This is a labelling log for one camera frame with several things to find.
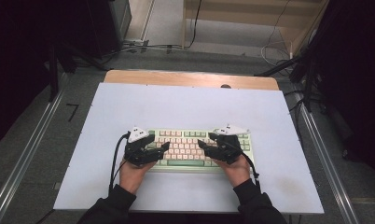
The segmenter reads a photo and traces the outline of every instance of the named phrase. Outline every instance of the keycap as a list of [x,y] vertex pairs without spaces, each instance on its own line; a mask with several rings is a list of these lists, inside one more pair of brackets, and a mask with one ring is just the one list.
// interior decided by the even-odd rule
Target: keycap
[[204,161],[168,161],[168,165],[173,165],[173,166],[203,166]]

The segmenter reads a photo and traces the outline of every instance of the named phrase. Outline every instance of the metal rail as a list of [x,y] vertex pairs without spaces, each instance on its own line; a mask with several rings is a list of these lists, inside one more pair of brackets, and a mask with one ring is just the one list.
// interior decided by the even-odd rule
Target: metal rail
[[[296,95],[296,98],[298,101],[302,99],[299,94]],[[315,120],[313,118],[313,114],[309,113],[304,105],[301,108],[302,116],[313,140],[313,144],[318,153],[319,160],[321,161],[324,168],[327,180],[329,181],[330,187],[333,190],[336,202],[339,205],[339,209],[341,211],[342,217],[344,218],[344,222],[358,224],[359,221],[354,211],[353,205],[342,184],[337,169],[333,164],[329,154],[327,153],[326,145],[324,143],[324,140],[322,139],[321,134],[318,131]]]
[[67,74],[62,74],[61,78],[61,88],[54,98],[52,103],[48,103],[45,112],[43,113],[40,121],[36,125],[36,128],[31,135],[30,140],[28,141],[27,145],[25,146],[24,151],[21,153],[21,156],[16,163],[13,171],[9,175],[7,181],[4,183],[3,187],[0,190],[0,223],[2,218],[4,217],[7,208],[15,195],[19,184],[24,177],[25,172],[27,171],[31,160],[33,159],[36,149],[38,148],[40,141],[48,128],[51,119],[57,107],[63,97],[63,93],[65,90],[65,86],[69,82],[69,77]]

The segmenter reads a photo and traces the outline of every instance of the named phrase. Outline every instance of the black sleeve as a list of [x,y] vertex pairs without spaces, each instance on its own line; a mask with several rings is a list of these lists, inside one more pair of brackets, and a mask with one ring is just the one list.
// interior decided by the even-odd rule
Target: black sleeve
[[286,224],[281,213],[272,206],[269,196],[266,193],[261,194],[252,179],[235,187],[234,192],[240,201],[238,210],[243,215],[244,224]]
[[109,196],[105,199],[99,199],[80,218],[77,224],[127,223],[129,208],[135,199],[135,195],[129,193],[121,186],[115,185]]

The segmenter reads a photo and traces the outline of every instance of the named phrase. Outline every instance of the keyboard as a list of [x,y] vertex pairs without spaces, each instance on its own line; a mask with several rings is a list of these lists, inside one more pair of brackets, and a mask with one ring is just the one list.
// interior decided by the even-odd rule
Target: keyboard
[[[163,160],[159,160],[150,169],[151,172],[187,172],[187,173],[219,173],[223,172],[211,158],[204,155],[199,148],[198,140],[208,146],[216,146],[216,142],[209,138],[208,133],[214,130],[172,130],[150,129],[150,134],[155,134],[155,141],[147,145],[147,149],[161,147],[170,142],[168,151],[164,153]],[[249,133],[237,135],[243,152],[254,161],[251,137]]]

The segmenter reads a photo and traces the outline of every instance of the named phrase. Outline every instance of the black cable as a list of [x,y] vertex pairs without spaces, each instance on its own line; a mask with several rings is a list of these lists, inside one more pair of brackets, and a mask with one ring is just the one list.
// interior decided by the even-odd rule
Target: black cable
[[274,35],[274,32],[275,32],[275,28],[277,27],[278,22],[280,21],[281,16],[284,14],[284,12],[285,12],[285,10],[286,10],[286,7],[287,7],[287,5],[289,4],[289,2],[290,2],[290,0],[288,0],[288,1],[286,2],[283,11],[281,12],[280,16],[278,16],[277,22],[276,22],[275,25],[274,25],[274,29],[272,30],[272,33],[271,33],[271,35],[270,35],[270,37],[269,37],[269,41],[268,41],[267,45],[270,44],[271,37],[272,37],[272,35]]
[[[283,62],[286,62],[286,61],[287,61],[287,60],[285,60],[285,59],[280,60],[280,61],[278,61],[275,65],[278,66],[279,63],[283,63]],[[289,75],[290,75],[290,72],[288,72],[286,68],[284,69],[284,71],[287,73],[287,75],[282,74],[281,71],[279,71],[278,73],[281,74],[283,77],[285,77],[285,76],[289,76]]]
[[55,211],[56,211],[55,209],[51,209],[39,221],[37,221],[35,224],[40,224],[40,223],[44,222],[46,220],[46,218],[48,218]]
[[111,56],[109,56],[109,58],[104,61],[104,62],[101,62],[100,64],[102,65],[105,65],[106,63],[109,63],[109,61],[111,61],[113,59],[113,57],[115,57],[116,53],[113,53]]
[[[285,12],[285,10],[286,10],[286,7],[287,7],[287,5],[289,4],[289,2],[290,2],[290,0],[288,0],[288,1],[286,2],[283,11],[282,11],[281,14],[278,16],[278,18],[277,18],[277,22],[274,24],[274,27],[273,27],[273,29],[272,29],[272,33],[271,33],[271,35],[269,36],[269,41],[267,42],[267,45],[265,45],[266,47],[270,44],[271,37],[274,35],[274,32],[275,32],[275,28],[277,27],[278,22],[280,21],[281,16],[284,14],[284,12]],[[266,49],[264,49],[264,57],[267,58],[267,55],[266,55]]]
[[260,182],[259,182],[259,179],[258,179],[259,178],[259,174],[255,170],[255,165],[254,165],[254,163],[251,161],[251,159],[245,153],[242,153],[242,154],[246,158],[246,160],[248,161],[249,165],[251,166],[252,173],[254,174],[255,184],[257,185],[257,188],[261,192]]
[[196,39],[196,26],[197,26],[197,20],[199,18],[200,7],[201,7],[201,0],[200,0],[200,3],[199,3],[199,7],[197,8],[196,20],[194,21],[193,38],[190,42],[190,45],[187,47],[188,49],[193,45],[193,42]]
[[113,176],[113,179],[112,179],[112,183],[115,181],[115,179],[116,179],[116,176],[118,175],[118,172],[120,171],[120,169],[121,169],[121,167],[124,165],[124,163],[126,163],[127,162],[127,160],[129,159],[129,158],[127,158],[119,167],[118,167],[118,169],[116,170],[116,173],[115,173],[115,175]]
[[294,105],[292,108],[289,109],[289,112],[291,112],[292,110],[296,109],[296,107],[298,107],[298,105],[300,105],[301,103],[303,103],[303,100],[299,100],[296,105]]
[[124,49],[121,49],[119,52],[134,50],[134,49],[150,49],[150,48],[157,48],[157,49],[182,49],[180,45],[148,45],[148,46],[130,46]]
[[290,91],[290,92],[284,93],[284,96],[287,96],[293,93],[304,93],[304,91]]
[[111,172],[111,179],[110,179],[110,182],[109,182],[109,190],[108,190],[108,193],[110,194],[111,191],[112,191],[112,188],[113,188],[113,182],[115,180],[114,178],[114,172],[115,172],[115,166],[116,166],[116,159],[117,159],[117,156],[118,156],[118,148],[120,146],[120,143],[121,141],[124,139],[124,138],[129,138],[130,136],[130,132],[126,133],[126,134],[123,134],[120,139],[118,140],[118,143],[116,144],[116,148],[115,148],[115,154],[114,154],[114,159],[113,159],[113,162],[112,162],[112,172]]
[[225,144],[231,148],[237,148],[240,150],[241,154],[245,157],[246,161],[248,161],[249,165],[251,166],[252,168],[252,173],[254,175],[254,178],[255,178],[255,183],[257,184],[257,187],[258,189],[260,190],[260,183],[259,183],[259,174],[257,173],[256,169],[255,169],[255,165],[254,163],[251,161],[251,159],[243,152],[243,150],[240,148],[240,147],[235,147],[234,145],[228,143],[228,142],[223,142],[222,141],[222,144]]

